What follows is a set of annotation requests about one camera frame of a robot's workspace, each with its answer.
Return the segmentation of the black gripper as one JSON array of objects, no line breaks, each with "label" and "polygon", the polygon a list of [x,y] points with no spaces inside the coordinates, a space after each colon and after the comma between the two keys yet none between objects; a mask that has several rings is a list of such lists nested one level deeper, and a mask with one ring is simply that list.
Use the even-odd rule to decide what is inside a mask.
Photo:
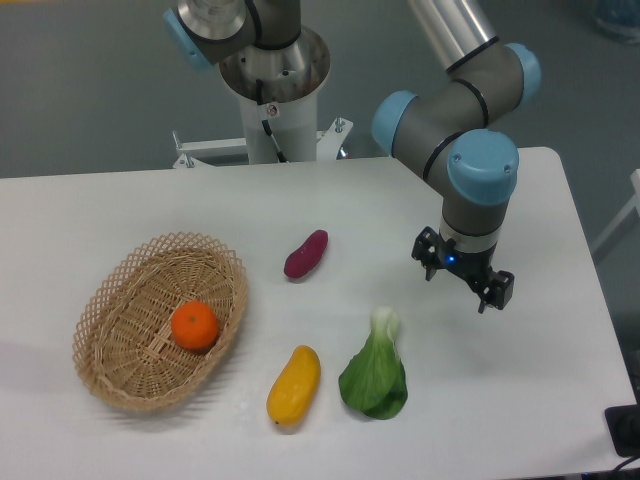
[{"label": "black gripper", "polygon": [[414,241],[411,256],[424,268],[426,281],[441,269],[464,280],[479,297],[478,313],[483,314],[487,308],[503,310],[514,291],[515,276],[492,269],[494,251],[492,246],[480,252],[462,252],[456,249],[453,239],[445,241],[432,228],[425,227]]}]

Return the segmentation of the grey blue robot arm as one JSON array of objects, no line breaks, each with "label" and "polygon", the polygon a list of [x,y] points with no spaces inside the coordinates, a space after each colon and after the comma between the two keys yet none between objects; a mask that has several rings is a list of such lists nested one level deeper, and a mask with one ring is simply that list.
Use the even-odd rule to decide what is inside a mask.
[{"label": "grey blue robot arm", "polygon": [[[377,108],[371,133],[442,197],[439,227],[423,229],[412,250],[426,276],[446,270],[482,308],[503,309],[514,277],[491,263],[519,153],[490,124],[538,90],[539,62],[525,46],[501,42],[474,1],[414,1],[411,9],[449,84],[428,99],[392,93]],[[239,102],[251,163],[319,158],[316,98],[330,55],[302,24],[299,2],[179,1],[164,21],[192,66],[219,68]]]}]

